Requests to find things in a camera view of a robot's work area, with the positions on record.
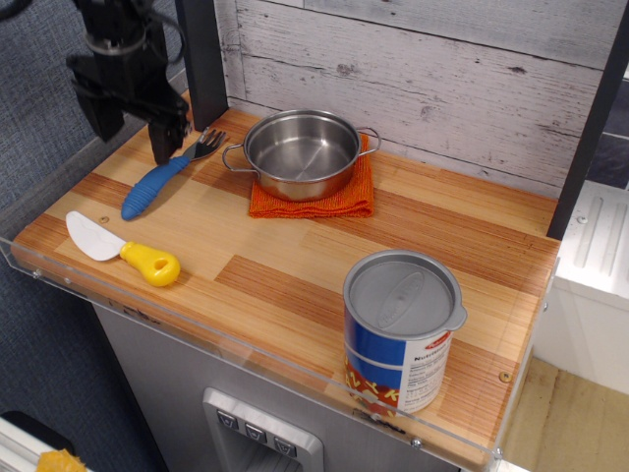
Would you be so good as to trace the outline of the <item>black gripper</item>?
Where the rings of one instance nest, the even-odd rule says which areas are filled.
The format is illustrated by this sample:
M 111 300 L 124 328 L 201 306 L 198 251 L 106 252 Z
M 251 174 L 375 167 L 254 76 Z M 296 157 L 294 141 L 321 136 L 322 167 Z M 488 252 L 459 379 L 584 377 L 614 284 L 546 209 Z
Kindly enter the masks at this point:
M 66 65 L 79 105 L 94 132 L 110 141 L 128 113 L 148 123 L 154 161 L 165 165 L 190 133 L 189 105 L 170 86 L 164 46 L 121 55 L 71 55 Z

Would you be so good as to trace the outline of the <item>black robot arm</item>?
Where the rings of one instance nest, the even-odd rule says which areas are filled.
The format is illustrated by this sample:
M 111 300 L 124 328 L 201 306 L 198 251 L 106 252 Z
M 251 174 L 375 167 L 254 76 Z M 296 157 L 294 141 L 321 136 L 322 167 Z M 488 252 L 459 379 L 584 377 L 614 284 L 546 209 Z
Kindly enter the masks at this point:
M 112 139 L 131 114 L 148 125 L 158 165 L 168 163 L 190 132 L 189 105 L 167 79 L 183 60 L 186 39 L 151 1 L 78 1 L 90 53 L 66 59 L 79 105 L 94 132 Z

